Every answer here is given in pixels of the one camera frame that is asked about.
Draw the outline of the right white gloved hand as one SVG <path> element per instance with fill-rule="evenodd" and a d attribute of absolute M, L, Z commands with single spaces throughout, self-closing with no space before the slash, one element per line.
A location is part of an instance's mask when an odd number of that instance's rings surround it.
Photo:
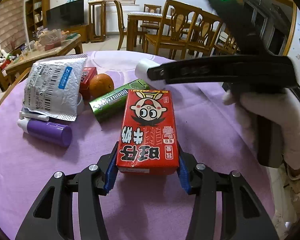
<path fill-rule="evenodd" d="M 223 103 L 234 104 L 236 120 L 250 141 L 255 135 L 249 113 L 278 124 L 284 138 L 284 160 L 296 174 L 300 173 L 300 102 L 290 90 L 279 95 L 242 93 L 239 100 L 228 91 L 223 96 Z"/>

